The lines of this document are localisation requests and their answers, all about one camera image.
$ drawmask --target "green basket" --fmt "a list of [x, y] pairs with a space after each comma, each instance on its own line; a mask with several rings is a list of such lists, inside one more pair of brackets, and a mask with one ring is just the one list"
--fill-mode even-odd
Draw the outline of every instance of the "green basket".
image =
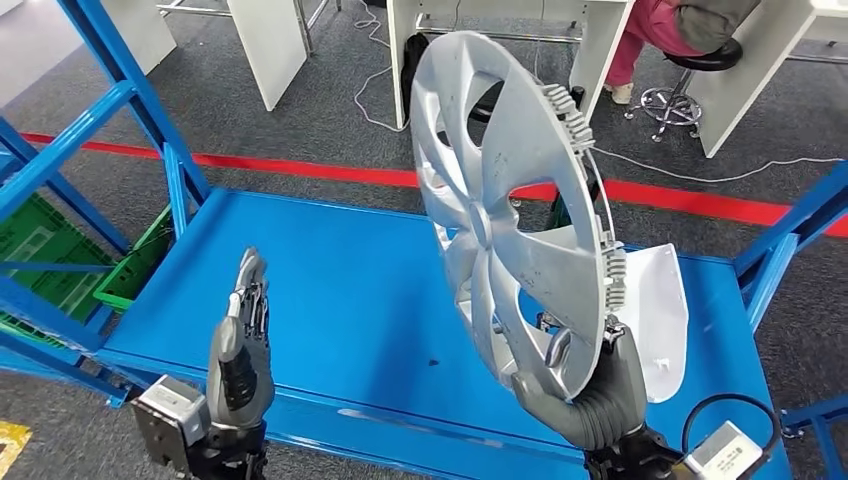
[[168, 206], [144, 232], [127, 256], [94, 290], [94, 298], [124, 313], [165, 258], [174, 239]]
[[[76, 263], [112, 265], [103, 250], [86, 238], [44, 198], [33, 194], [15, 213], [0, 223], [0, 259], [6, 262]], [[74, 320], [84, 323], [97, 307], [92, 292], [104, 273], [0, 272], [59, 307]], [[61, 346], [54, 338], [17, 318], [0, 312], [0, 330], [49, 345]]]

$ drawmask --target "red floor stripe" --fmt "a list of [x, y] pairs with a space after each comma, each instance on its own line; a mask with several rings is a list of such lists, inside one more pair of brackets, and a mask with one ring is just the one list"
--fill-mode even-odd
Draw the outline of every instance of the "red floor stripe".
[[[38, 133], [24, 133], [23, 136], [31, 142], [43, 144], [50, 143], [54, 138], [50, 135]], [[82, 148], [148, 159], [159, 158], [159, 154], [153, 149], [131, 145], [86, 142]], [[270, 160], [209, 153], [194, 154], [194, 161], [199, 165], [209, 167], [240, 168], [257, 172], [281, 173], [372, 185], [417, 187], [415, 172], [409, 170], [343, 167], [294, 160]], [[622, 180], [606, 180], [604, 186], [612, 201], [733, 220], [752, 225], [774, 225], [789, 210], [786, 205], [743, 200], [712, 193], [688, 192]], [[544, 184], [520, 188], [514, 192], [514, 195], [527, 200], [551, 201], [555, 192], [553, 185]], [[848, 218], [842, 218], [834, 223], [828, 229], [827, 234], [848, 238]]]

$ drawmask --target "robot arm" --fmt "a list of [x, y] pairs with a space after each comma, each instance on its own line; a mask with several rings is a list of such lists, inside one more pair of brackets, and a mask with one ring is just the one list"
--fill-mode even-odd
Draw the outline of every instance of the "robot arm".
[[209, 352], [206, 395], [167, 375], [132, 401], [153, 461], [201, 480], [262, 480], [274, 382], [268, 282], [254, 248], [242, 257]]
[[[527, 412], [584, 451], [593, 480], [748, 478], [765, 464], [774, 446], [769, 442], [761, 449], [728, 421], [689, 454], [670, 448], [645, 422], [647, 394], [639, 354], [632, 332], [622, 324], [607, 327], [598, 366], [571, 403], [546, 394], [526, 372], [513, 374], [512, 386]], [[722, 394], [696, 406], [684, 432], [704, 406], [724, 399], [753, 403], [776, 421], [765, 405], [744, 395]]]

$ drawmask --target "yellow floor marking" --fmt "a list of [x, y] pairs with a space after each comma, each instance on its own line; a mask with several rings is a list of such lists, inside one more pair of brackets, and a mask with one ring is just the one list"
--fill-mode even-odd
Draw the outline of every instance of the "yellow floor marking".
[[0, 422], [0, 479], [6, 476], [31, 436], [32, 432], [23, 425]]

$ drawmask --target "black stool seat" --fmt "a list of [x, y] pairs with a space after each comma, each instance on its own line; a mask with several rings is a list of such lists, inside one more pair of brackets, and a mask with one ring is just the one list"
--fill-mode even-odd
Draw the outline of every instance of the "black stool seat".
[[733, 66], [739, 63], [739, 60], [742, 59], [742, 45], [739, 45], [739, 42], [731, 38], [715, 52], [701, 55], [700, 57], [678, 57], [668, 53], [665, 54], [665, 57], [689, 70], [718, 72], [733, 68]]

